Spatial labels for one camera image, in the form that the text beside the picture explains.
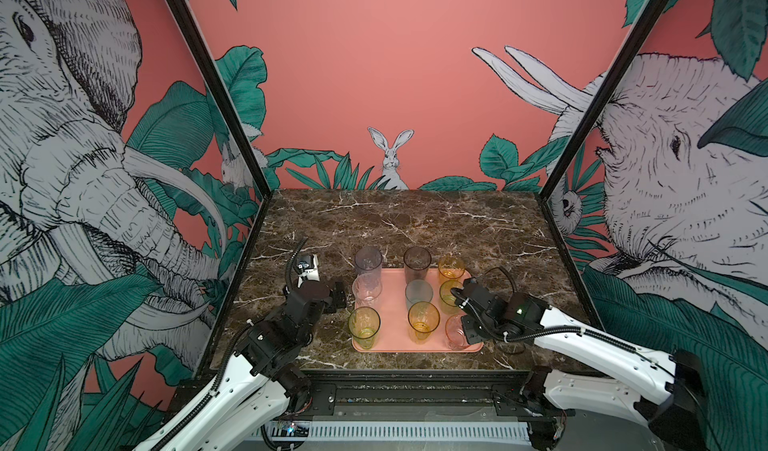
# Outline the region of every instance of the drinking glass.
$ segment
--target drinking glass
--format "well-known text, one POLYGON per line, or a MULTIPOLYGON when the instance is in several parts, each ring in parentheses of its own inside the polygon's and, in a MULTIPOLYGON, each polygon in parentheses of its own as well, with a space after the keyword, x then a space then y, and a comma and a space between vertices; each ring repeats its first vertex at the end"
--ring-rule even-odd
POLYGON ((448 349, 450 350, 461 351, 469 347, 467 337, 464 335, 462 316, 466 316, 466 314, 454 314, 446 321, 446 337, 448 338, 448 349))
POLYGON ((413 280, 406 286, 406 306, 411 309, 411 306, 418 302, 429 302, 434 294, 432 284, 422 279, 413 280))
POLYGON ((423 344, 440 324, 440 311, 426 301, 419 301, 408 310, 408 322, 411 325, 411 339, 416 344, 423 344))
POLYGON ((350 320, 347 322, 352 333, 352 339, 364 350, 373 347, 373 341, 376 339, 381 324, 382 320, 379 313, 372 307, 357 308, 352 311, 350 320))
POLYGON ((425 247, 413 246, 402 255, 403 270, 406 272, 406 283, 427 277, 429 265, 432 264, 432 254, 425 247))
POLYGON ((445 314, 456 314, 459 311, 456 296, 451 294, 452 287, 464 289, 464 284, 451 279, 440 285, 440 309, 445 314))
POLYGON ((367 306, 382 293, 382 280, 375 273, 360 274, 352 283, 355 300, 367 306))
POLYGON ((382 275, 382 253, 378 247, 365 246, 355 254, 355 271, 360 274, 375 274, 379 279, 382 275))
POLYGON ((464 276, 466 264, 464 264, 464 261, 461 257, 448 254, 447 256, 440 258, 440 261, 437 263, 437 269, 440 271, 440 275, 442 276, 442 282, 449 279, 457 280, 464 276))

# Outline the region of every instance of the marble tabletop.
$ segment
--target marble tabletop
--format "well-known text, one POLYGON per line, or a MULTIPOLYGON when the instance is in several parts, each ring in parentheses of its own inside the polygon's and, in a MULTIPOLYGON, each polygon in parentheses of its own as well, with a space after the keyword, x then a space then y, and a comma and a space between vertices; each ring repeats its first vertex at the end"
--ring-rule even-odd
MULTIPOLYGON (((473 276, 504 266, 521 292, 541 297, 588 322, 533 194, 423 190, 279 190, 274 194, 240 289, 214 344, 216 369, 235 330, 283 302, 286 259, 300 235, 304 251, 318 255, 321 276, 340 277, 351 293, 352 259, 360 247, 378 246, 385 267, 402 267, 410 246, 427 247, 433 266, 447 253, 459 254, 473 276)), ((482 283, 505 298, 504 275, 493 271, 482 283)), ((346 319, 354 307, 325 315, 312 343, 299 355, 308 369, 514 369, 534 365, 564 371, 589 369, 559 353, 526 344, 488 342, 476 353, 360 353, 352 347, 346 319)))

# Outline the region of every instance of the wall mural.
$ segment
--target wall mural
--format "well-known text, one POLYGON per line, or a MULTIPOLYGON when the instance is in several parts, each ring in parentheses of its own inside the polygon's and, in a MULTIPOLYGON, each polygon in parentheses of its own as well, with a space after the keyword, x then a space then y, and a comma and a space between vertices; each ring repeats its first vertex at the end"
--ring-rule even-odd
POLYGON ((768 433, 767 9, 714 0, 718 58, 639 54, 550 200, 607 330, 701 358, 709 449, 768 433))
MULTIPOLYGON (((210 96, 183 81, 120 137, 146 58, 125 0, 0 0, 0 16, 0 449, 132 446, 168 403, 131 393, 140 360, 115 369, 151 353, 175 386, 197 368, 254 183, 210 96), (224 180, 194 166, 214 140, 224 180), (180 210, 202 217, 202 249, 174 225, 180 210)), ((218 64, 263 68, 249 48, 218 64)), ((249 76, 237 84, 255 88, 249 76)), ((243 104, 260 126, 263 97, 243 104)))

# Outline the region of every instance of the animal eye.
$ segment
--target animal eye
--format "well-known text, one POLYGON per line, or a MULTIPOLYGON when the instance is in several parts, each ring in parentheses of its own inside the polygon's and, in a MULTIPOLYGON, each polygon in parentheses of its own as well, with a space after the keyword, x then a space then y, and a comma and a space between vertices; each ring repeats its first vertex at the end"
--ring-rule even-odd
POLYGON ((24 41, 27 43, 27 46, 29 46, 30 43, 34 41, 34 33, 32 32, 32 28, 30 28, 29 25, 24 22, 24 17, 18 13, 13 15, 13 22, 16 24, 16 29, 18 29, 18 32, 22 35, 22 39, 24 39, 24 41))
POLYGON ((672 152, 674 152, 674 157, 677 158, 677 160, 680 160, 680 136, 672 138, 670 148, 672 148, 672 152))

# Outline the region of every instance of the transparent cup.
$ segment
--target transparent cup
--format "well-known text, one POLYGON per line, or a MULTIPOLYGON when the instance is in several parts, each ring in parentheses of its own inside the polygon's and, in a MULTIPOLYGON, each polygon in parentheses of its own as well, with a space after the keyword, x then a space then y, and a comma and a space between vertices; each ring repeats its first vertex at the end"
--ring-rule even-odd
POLYGON ((406 307, 411 309, 411 306, 416 303, 429 302, 434 295, 432 284, 421 279, 413 280, 406 286, 406 307))
POLYGON ((373 348, 381 324, 382 320, 379 313, 372 307, 357 308, 352 311, 350 319, 347 321, 352 339, 364 350, 373 348))
POLYGON ((432 303, 419 301, 408 310, 408 323, 411 325, 411 340, 423 344, 439 326, 440 311, 432 303))
POLYGON ((460 311, 460 308, 456 303, 456 297, 451 294, 451 288, 453 287, 464 289, 464 284, 451 279, 440 285, 440 311, 445 314, 456 314, 460 311))
POLYGON ((454 314, 446 321, 446 338, 448 339, 448 349, 453 351, 461 351, 469 347, 469 343, 467 343, 467 337, 464 335, 462 316, 466 316, 466 314, 454 314))
POLYGON ((429 265, 432 264, 432 254, 425 247, 409 247, 402 255, 402 269, 406 272, 406 283, 417 279, 424 279, 429 272, 429 265))
POLYGON ((365 246, 355 254, 355 271, 360 274, 376 274, 379 279, 382 275, 384 258, 378 247, 365 246))
POLYGON ((375 273, 360 274, 352 283, 352 294, 355 295, 355 301, 363 306, 369 306, 375 302, 381 293, 382 280, 375 273))
POLYGON ((458 280, 464 276, 466 264, 464 264, 464 260, 462 260, 461 257, 454 254, 448 254, 447 256, 440 258, 440 261, 437 263, 437 269, 441 276, 440 282, 444 283, 447 280, 458 280))

